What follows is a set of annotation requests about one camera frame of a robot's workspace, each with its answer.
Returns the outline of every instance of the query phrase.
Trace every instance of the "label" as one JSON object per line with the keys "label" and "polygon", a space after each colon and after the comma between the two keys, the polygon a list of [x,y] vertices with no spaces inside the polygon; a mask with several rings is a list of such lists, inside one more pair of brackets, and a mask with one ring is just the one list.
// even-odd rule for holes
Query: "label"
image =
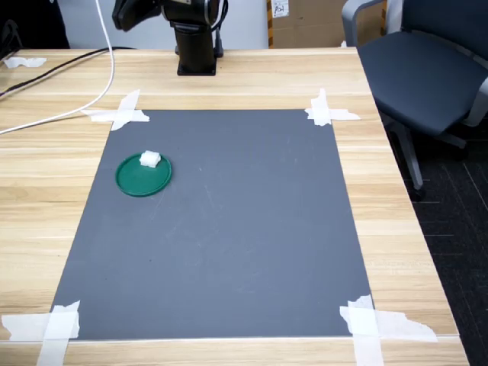
{"label": "label", "polygon": [[271,11],[273,11],[273,18],[287,17],[290,15],[288,0],[271,0]]}

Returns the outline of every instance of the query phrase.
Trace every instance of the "chair backrest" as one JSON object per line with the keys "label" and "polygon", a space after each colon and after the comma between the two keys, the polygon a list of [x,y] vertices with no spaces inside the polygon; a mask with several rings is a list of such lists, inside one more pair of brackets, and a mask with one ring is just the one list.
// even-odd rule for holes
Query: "chair backrest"
{"label": "chair backrest", "polygon": [[435,34],[488,59],[488,0],[404,0],[402,29]]}

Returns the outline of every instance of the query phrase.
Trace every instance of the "cardboard box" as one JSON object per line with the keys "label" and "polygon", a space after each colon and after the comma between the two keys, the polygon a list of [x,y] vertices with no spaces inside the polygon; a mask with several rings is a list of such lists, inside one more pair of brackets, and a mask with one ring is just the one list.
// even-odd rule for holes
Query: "cardboard box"
{"label": "cardboard box", "polygon": [[[288,16],[272,19],[274,48],[339,47],[345,40],[341,16],[345,2],[273,0],[275,5],[285,7],[278,14],[288,13]],[[359,14],[359,44],[380,37],[382,9],[383,5],[377,4]]]}

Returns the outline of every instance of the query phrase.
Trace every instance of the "chair armrest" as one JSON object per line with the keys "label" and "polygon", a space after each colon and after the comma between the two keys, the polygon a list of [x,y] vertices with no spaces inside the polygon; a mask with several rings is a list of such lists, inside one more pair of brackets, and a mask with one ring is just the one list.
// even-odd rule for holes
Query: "chair armrest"
{"label": "chair armrest", "polygon": [[464,124],[475,127],[480,124],[481,120],[488,112],[488,78],[481,84],[480,90],[474,99],[471,112],[467,116]]}
{"label": "chair armrest", "polygon": [[348,0],[342,8],[342,25],[344,27],[345,42],[348,47],[358,46],[358,28],[356,17],[360,10],[383,2],[383,0]]}

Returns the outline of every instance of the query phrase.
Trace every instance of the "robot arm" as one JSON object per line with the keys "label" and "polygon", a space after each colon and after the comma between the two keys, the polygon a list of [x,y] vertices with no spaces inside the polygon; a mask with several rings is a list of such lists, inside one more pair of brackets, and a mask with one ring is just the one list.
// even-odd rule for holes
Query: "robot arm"
{"label": "robot arm", "polygon": [[[112,18],[115,27],[129,31],[140,22],[162,14],[175,29],[180,63],[179,75],[215,75],[217,58],[222,57],[220,27],[229,7],[223,0],[117,0]],[[216,31],[214,49],[212,32]]]}

